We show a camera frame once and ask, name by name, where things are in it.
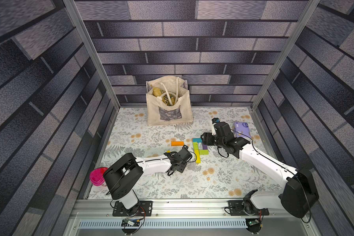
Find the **orange long block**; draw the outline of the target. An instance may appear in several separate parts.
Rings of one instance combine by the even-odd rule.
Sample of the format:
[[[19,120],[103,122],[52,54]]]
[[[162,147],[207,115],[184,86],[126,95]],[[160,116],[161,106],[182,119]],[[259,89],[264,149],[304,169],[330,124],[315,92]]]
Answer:
[[[184,146],[184,142],[183,141],[172,141],[171,146],[173,146],[173,147]]]

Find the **yellow block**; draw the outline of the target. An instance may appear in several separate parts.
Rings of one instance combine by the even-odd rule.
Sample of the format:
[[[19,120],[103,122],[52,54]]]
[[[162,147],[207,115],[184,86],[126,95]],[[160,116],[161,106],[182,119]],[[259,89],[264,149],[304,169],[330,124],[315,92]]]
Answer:
[[[201,163],[199,150],[195,150],[194,153],[195,153],[195,156],[196,156],[195,162],[196,162],[197,164]]]

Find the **green block small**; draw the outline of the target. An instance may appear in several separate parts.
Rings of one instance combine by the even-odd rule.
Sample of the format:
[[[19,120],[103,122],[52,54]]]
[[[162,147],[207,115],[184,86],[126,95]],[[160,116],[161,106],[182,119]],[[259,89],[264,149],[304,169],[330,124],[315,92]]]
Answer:
[[[193,148],[194,148],[194,151],[199,151],[199,147],[198,147],[198,143],[197,142],[193,143]]]

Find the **lime green block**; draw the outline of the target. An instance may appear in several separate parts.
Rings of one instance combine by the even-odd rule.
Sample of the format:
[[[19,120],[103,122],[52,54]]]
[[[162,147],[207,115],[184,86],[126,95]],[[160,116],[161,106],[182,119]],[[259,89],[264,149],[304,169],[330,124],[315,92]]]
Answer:
[[[200,155],[209,155],[209,151],[207,149],[199,150]]]

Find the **teal block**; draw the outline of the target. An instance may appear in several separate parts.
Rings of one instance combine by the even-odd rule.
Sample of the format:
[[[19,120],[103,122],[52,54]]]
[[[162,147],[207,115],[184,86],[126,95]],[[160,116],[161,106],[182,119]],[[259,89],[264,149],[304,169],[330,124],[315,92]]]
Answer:
[[[192,142],[194,142],[194,143],[201,143],[201,142],[202,142],[202,139],[201,139],[201,138],[193,138],[193,139],[192,139]]]

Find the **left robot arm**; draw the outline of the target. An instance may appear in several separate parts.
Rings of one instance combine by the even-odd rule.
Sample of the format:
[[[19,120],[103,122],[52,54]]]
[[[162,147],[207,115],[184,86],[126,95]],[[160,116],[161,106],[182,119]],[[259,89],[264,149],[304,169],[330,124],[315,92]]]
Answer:
[[[103,174],[107,194],[116,201],[113,216],[136,216],[139,213],[143,205],[133,188],[142,176],[183,173],[187,164],[193,161],[193,156],[186,145],[178,152],[166,152],[156,157],[140,158],[126,153]]]

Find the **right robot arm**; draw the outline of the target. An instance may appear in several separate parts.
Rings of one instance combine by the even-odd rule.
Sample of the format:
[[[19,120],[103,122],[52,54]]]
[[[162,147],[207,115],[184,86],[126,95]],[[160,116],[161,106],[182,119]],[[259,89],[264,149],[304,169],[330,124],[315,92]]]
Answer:
[[[253,165],[277,182],[281,188],[276,191],[250,191],[242,200],[243,212],[255,215],[263,209],[284,209],[300,219],[311,212],[319,194],[313,175],[308,169],[298,170],[272,158],[254,147],[250,137],[236,137],[234,130],[218,118],[213,118],[211,122],[211,132],[201,135],[203,144],[222,148],[228,155]]]

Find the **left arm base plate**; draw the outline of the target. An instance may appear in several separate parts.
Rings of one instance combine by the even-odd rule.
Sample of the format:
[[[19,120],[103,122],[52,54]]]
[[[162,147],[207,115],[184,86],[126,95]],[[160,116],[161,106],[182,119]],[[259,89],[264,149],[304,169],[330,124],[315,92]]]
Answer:
[[[113,206],[114,217],[125,217],[132,215],[151,216],[153,201],[139,201],[135,206],[126,209],[122,202],[116,201]]]

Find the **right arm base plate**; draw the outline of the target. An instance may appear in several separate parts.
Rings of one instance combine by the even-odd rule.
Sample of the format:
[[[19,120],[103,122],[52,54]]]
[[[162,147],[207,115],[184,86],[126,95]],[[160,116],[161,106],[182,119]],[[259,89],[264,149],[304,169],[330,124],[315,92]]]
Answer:
[[[229,200],[226,212],[231,216],[261,216],[269,215],[267,208],[257,209],[250,202],[243,200]]]

